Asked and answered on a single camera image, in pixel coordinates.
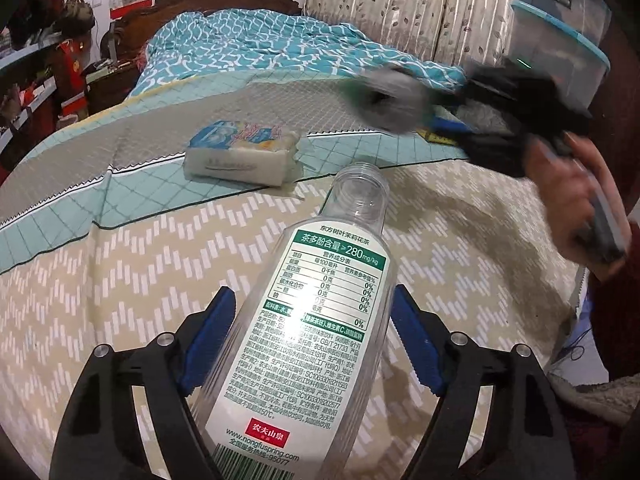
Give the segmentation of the person right hand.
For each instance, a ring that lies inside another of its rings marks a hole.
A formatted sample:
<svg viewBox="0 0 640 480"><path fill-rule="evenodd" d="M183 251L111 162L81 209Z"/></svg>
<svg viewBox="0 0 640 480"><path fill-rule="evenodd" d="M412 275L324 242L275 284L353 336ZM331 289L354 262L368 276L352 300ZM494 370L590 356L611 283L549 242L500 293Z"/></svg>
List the person right hand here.
<svg viewBox="0 0 640 480"><path fill-rule="evenodd" d="M604 282L622 268L625 260L603 263L577 244L578 231L594 217L593 196L602 192L608 201L626 250L631 245L631 224L611 171L596 146L569 132L565 142L573 152L571 158L556 156L535 136L525 155L526 177L537 187L558 252Z"/></svg>

